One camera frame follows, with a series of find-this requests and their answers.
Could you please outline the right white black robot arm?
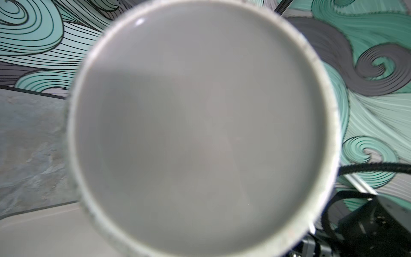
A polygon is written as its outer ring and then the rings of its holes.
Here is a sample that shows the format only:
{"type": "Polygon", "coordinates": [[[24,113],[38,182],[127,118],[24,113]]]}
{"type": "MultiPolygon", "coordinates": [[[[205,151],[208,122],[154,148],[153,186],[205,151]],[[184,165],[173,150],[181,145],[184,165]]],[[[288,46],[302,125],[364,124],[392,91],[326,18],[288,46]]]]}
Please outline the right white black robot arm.
{"type": "Polygon", "coordinates": [[[340,191],[327,203],[320,232],[308,233],[287,257],[408,257],[411,254],[411,210],[372,193],[340,191]],[[367,199],[333,229],[329,209],[346,199],[367,199]]]}

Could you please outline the grey upside-down mug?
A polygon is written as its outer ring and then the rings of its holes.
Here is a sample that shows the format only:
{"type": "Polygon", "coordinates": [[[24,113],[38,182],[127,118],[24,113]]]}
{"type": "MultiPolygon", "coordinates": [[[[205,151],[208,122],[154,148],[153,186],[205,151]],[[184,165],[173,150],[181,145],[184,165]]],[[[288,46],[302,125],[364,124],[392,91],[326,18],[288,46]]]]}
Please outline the grey upside-down mug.
{"type": "Polygon", "coordinates": [[[286,19],[247,1],[146,1],[67,98],[79,202],[125,257],[279,257],[333,191],[338,102],[286,19]]]}

